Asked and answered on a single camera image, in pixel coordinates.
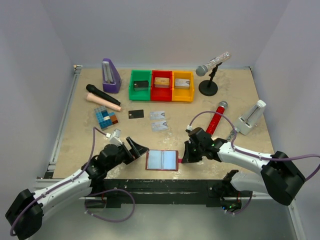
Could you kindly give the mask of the red leather card holder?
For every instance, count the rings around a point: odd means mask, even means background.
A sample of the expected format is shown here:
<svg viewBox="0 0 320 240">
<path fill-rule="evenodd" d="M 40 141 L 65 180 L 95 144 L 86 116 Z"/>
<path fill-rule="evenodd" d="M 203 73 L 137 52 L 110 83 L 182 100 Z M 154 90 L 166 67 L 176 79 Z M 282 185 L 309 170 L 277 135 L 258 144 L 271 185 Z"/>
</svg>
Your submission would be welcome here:
<svg viewBox="0 0 320 240">
<path fill-rule="evenodd" d="M 177 150 L 155 150 L 146 153 L 145 169 L 148 171 L 171 171 L 179 169 L 179 152 Z"/>
</svg>

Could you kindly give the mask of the black credit card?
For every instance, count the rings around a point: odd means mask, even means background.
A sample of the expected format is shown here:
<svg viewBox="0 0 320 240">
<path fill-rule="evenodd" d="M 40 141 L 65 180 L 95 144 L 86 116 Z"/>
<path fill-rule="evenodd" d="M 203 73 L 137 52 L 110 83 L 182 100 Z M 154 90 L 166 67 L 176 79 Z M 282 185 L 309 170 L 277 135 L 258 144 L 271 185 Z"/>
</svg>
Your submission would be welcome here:
<svg viewBox="0 0 320 240">
<path fill-rule="evenodd" d="M 129 118 L 129 119 L 140 119 L 140 118 L 144 118 L 144 110 L 143 110 L 143 109 L 129 110 L 129 111 L 128 111 L 128 118 Z"/>
</svg>

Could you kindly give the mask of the silver credit card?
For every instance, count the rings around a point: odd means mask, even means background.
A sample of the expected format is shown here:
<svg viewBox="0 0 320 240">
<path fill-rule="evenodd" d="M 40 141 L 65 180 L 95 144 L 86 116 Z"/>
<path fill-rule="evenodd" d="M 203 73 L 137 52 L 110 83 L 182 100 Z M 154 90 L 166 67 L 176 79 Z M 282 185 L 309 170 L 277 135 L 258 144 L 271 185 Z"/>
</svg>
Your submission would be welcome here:
<svg viewBox="0 0 320 240">
<path fill-rule="evenodd" d="M 150 120 L 163 120 L 166 118 L 164 111 L 152 111 L 149 114 Z"/>
</svg>

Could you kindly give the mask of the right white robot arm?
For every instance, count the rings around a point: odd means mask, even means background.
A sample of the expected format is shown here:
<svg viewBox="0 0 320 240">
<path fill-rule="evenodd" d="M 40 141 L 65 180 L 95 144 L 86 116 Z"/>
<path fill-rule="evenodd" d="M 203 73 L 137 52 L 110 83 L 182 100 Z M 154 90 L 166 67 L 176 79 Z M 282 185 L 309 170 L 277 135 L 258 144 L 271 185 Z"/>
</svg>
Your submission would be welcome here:
<svg viewBox="0 0 320 240">
<path fill-rule="evenodd" d="M 266 193 L 276 202 L 288 206 L 306 182 L 297 166 L 281 151 L 266 154 L 232 146 L 225 139 L 212 139 L 201 127 L 186 132 L 189 139 L 184 143 L 182 163 L 198 163 L 206 157 L 251 171 L 251 174 L 242 174 L 236 170 L 232 176 L 224 178 L 239 192 Z"/>
</svg>

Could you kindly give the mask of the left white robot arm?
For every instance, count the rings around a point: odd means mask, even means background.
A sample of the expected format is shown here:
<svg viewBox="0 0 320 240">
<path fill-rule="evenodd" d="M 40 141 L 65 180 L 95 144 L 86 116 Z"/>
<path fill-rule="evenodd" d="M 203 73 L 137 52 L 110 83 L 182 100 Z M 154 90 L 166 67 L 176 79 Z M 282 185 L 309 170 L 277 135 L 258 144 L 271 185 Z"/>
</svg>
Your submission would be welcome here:
<svg viewBox="0 0 320 240">
<path fill-rule="evenodd" d="M 59 209 L 92 195 L 93 188 L 104 181 L 110 170 L 120 164 L 130 164 L 149 150 L 130 137 L 126 141 L 130 149 L 124 143 L 109 143 L 99 154 L 91 154 L 88 162 L 69 177 L 34 192 L 29 189 L 21 191 L 5 214 L 11 226 L 10 236 L 28 239 L 41 228 L 44 220 Z"/>
</svg>

